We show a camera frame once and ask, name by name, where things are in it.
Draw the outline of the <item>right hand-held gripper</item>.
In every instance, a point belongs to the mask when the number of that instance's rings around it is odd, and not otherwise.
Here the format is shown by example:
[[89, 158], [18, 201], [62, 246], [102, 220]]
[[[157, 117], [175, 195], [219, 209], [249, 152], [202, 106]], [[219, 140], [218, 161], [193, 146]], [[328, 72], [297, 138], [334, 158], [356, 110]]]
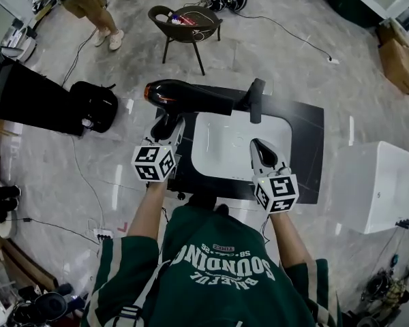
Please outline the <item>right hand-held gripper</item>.
[[[272, 143], [254, 138], [249, 144], [254, 177], [254, 196], [267, 214], [285, 213], [293, 209], [299, 199], [296, 174], [278, 171], [289, 164], [281, 150]], [[262, 174], [263, 168], [275, 170]]]

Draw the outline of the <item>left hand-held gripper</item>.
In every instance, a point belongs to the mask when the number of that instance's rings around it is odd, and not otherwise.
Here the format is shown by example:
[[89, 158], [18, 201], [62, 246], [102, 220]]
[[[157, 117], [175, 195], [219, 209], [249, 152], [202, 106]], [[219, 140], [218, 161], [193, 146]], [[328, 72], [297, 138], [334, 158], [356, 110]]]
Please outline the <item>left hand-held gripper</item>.
[[176, 172], [180, 160], [177, 148], [183, 138], [185, 119], [183, 116], [178, 118], [166, 140], [166, 117], [167, 114], [159, 115], [145, 129], [141, 144], [134, 149], [131, 164], [140, 181], [161, 183]]

